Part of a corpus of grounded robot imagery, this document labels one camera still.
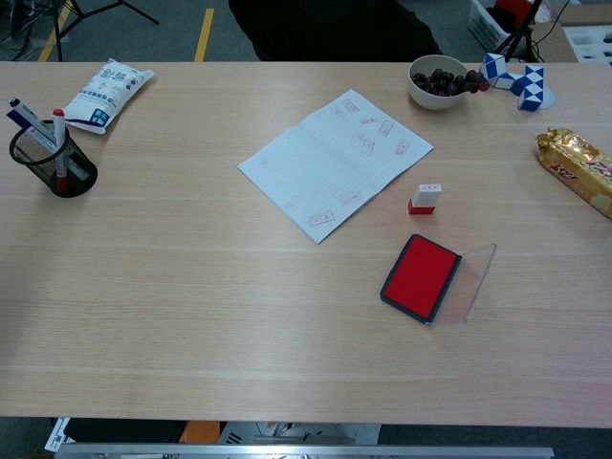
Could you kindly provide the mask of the aluminium profile rail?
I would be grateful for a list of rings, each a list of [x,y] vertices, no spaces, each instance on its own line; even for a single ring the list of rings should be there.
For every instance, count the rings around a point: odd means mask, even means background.
[[[64,444],[54,459],[556,459],[551,448]]]

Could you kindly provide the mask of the blue white marker black cap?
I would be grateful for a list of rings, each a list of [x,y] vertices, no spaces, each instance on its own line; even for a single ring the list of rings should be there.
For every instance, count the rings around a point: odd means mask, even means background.
[[[9,100],[9,106],[11,109],[7,114],[8,118],[23,129],[33,128],[50,143],[52,148],[56,147],[53,130],[50,129],[26,104],[18,98],[11,98]]]

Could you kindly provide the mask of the white plastic basket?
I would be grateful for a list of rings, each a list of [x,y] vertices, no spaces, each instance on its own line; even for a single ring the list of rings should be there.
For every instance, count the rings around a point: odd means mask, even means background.
[[[468,30],[487,52],[493,52],[510,34],[505,32],[490,15],[495,0],[470,0]]]

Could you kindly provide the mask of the white marker with red cap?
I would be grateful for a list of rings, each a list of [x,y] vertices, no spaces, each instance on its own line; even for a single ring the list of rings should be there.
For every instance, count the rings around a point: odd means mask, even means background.
[[[60,108],[53,111],[53,124],[55,132],[55,176],[56,176],[56,191],[64,195],[69,189],[69,179],[67,172],[66,160],[63,153],[63,144],[65,143],[65,119],[64,112]]]

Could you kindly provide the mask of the white bag with blue print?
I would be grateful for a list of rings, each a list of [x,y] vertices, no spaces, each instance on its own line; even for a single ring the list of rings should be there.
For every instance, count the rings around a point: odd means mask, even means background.
[[[155,75],[110,58],[64,108],[66,122],[103,135],[124,105]]]

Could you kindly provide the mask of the large brown cardboard box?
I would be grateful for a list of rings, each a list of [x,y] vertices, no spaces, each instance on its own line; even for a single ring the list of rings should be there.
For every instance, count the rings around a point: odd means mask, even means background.
[[[533,26],[536,55],[547,63],[578,62],[563,27],[612,25],[612,3],[569,4],[550,7],[552,21]]]

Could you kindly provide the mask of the white machine base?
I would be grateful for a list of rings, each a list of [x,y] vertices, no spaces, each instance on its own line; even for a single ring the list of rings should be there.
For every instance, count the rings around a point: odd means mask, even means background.
[[[227,422],[219,445],[377,445],[381,424]]]

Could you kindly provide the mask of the blue white snake puzzle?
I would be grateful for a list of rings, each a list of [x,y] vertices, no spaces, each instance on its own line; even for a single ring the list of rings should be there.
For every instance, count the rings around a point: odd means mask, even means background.
[[[526,64],[521,74],[514,74],[508,70],[504,55],[486,53],[480,71],[493,88],[515,95],[519,110],[534,112],[544,103],[543,67]]]

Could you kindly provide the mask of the black tripod with thin legs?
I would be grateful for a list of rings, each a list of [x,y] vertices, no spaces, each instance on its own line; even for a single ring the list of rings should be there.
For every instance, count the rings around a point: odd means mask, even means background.
[[[62,5],[68,9],[68,14],[72,13],[76,16],[76,18],[68,26],[60,26],[59,25],[60,13],[58,11],[59,9],[58,0],[51,0],[51,9],[53,12],[54,33],[55,33],[55,37],[52,39],[52,43],[55,45],[57,59],[59,62],[63,61],[63,51],[62,51],[61,39],[65,35],[67,35],[68,32],[70,32],[76,25],[80,24],[85,19],[88,19],[95,15],[102,14],[104,12],[107,12],[113,9],[124,7],[124,8],[128,8],[129,10],[133,11],[134,13],[146,19],[147,21],[151,22],[152,24],[156,26],[160,25],[160,21],[158,19],[149,15],[145,11],[142,11],[141,9],[127,2],[126,0],[111,0],[110,3],[102,7],[99,7],[99,8],[89,10],[89,11],[84,11],[78,4],[77,0],[62,0]]]

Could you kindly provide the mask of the gold foil snack package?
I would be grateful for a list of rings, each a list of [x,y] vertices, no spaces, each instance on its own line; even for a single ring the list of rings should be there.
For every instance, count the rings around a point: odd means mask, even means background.
[[[612,220],[612,157],[566,128],[536,136],[539,163]]]

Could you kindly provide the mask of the open lined notebook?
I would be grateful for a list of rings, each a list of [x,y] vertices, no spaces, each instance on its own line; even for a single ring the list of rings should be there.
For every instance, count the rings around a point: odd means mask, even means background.
[[[319,244],[432,148],[348,90],[238,168]]]

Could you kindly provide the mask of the orange plastic part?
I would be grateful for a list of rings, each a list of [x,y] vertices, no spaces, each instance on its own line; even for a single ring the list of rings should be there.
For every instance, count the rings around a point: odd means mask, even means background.
[[[220,436],[221,423],[218,421],[189,421],[179,442],[188,445],[214,445]]]

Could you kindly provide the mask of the clear plastic ink pad lid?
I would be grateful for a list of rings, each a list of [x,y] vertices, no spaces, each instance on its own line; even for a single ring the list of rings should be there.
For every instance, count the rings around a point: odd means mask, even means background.
[[[463,252],[451,279],[445,284],[430,328],[464,324],[485,283],[497,245],[494,243]]]

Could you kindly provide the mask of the beige round bowl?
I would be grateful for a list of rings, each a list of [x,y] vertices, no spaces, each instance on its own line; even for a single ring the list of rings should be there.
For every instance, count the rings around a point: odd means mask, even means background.
[[[428,110],[446,110],[457,103],[463,102],[468,93],[456,96],[435,96],[421,89],[413,77],[418,74],[429,76],[434,70],[442,69],[457,75],[464,75],[469,69],[459,60],[446,55],[424,55],[410,64],[408,77],[408,93],[421,107]]]

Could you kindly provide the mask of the person in black clothing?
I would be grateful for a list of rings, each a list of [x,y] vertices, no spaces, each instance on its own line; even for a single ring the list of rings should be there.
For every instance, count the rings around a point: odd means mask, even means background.
[[[229,0],[264,61],[411,62],[442,51],[397,0]]]

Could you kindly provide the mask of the white printed label sheet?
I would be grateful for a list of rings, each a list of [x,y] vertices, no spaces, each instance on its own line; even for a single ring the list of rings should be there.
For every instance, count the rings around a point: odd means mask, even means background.
[[[55,421],[55,425],[47,439],[44,449],[48,452],[58,452],[62,445],[75,442],[65,433],[65,428],[70,423],[69,417],[60,417]]]

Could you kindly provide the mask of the black mesh pen holder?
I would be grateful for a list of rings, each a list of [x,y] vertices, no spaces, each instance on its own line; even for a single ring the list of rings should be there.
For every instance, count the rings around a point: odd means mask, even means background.
[[[61,149],[53,146],[33,127],[21,129],[10,144],[10,155],[26,166],[56,196],[73,198],[87,192],[98,178],[96,166],[72,140],[69,131]]]

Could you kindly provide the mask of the red and white stamp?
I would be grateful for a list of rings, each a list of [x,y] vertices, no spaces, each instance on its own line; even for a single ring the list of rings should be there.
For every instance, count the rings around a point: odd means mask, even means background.
[[[430,215],[442,195],[441,184],[419,184],[407,204],[409,215]]]

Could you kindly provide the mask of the red box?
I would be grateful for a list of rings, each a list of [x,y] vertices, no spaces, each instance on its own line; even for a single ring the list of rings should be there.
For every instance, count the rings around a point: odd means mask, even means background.
[[[532,5],[531,0],[495,0],[493,4],[496,9],[510,13],[516,23],[527,18]]]

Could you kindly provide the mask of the red ink pad black case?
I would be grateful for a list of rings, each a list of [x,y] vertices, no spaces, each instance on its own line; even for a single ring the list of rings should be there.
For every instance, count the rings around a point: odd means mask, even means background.
[[[430,324],[462,259],[462,255],[412,234],[384,281],[380,298],[415,320]]]

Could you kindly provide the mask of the white foam insert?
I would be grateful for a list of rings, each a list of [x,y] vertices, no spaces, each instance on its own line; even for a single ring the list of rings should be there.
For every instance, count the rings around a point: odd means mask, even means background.
[[[612,25],[563,27],[578,62],[612,66]]]

